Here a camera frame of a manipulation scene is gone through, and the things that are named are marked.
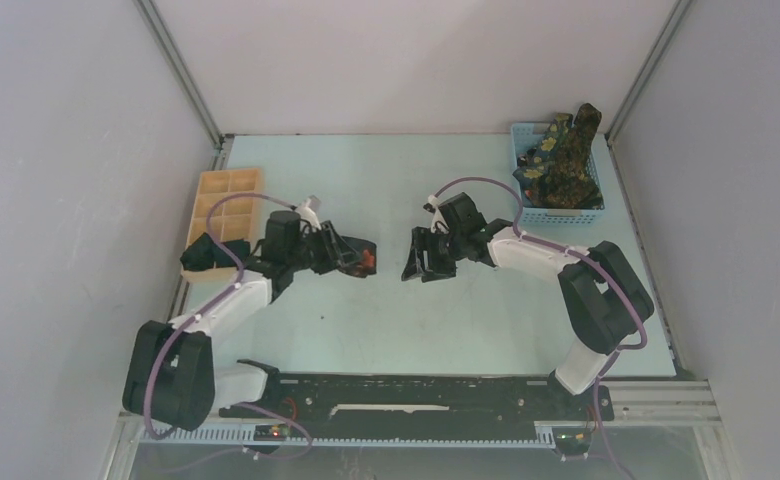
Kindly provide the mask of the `black orange-flower tie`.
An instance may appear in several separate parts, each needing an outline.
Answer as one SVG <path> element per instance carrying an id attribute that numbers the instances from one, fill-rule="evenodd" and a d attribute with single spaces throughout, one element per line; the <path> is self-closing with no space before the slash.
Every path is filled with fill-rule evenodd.
<path id="1" fill-rule="evenodd" d="M 344 264 L 338 271 L 355 278 L 367 278 L 377 273 L 377 245 L 368 240 L 342 236 L 347 250 L 343 251 Z"/>

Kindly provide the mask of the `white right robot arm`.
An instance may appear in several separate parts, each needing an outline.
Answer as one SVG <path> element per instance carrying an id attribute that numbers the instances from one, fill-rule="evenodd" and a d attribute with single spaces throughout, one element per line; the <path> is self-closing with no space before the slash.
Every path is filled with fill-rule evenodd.
<path id="1" fill-rule="evenodd" d="M 561 246 L 523 233 L 505 219 L 486 221 L 472 198 L 460 193 L 441 201 L 430 196 L 427 227 L 411 232 L 404 281 L 450 279 L 469 260 L 553 280 L 560 288 L 575 335 L 565 360 L 554 369 L 558 382 L 547 392 L 551 411 L 572 418 L 588 403 L 587 390 L 601 378 L 622 342 L 645 333 L 654 313 L 648 291 L 622 250 L 603 241 L 591 248 Z"/>

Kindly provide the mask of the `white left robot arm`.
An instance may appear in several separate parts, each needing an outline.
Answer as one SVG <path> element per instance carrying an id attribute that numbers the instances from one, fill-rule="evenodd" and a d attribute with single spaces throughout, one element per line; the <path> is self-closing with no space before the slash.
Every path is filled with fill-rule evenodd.
<path id="1" fill-rule="evenodd" d="M 221 408 L 244 404 L 270 416 L 282 403 L 269 379 L 278 369 L 252 360 L 218 367 L 214 350 L 250 316 L 271 305 L 296 273 L 375 274 L 377 246 L 341 236 L 328 222 L 309 224 L 298 213 L 275 211 L 260 252 L 249 255 L 230 284 L 195 311 L 167 323 L 149 321 L 137 332 L 122 394 L 125 410 L 175 429 L 192 431 Z"/>

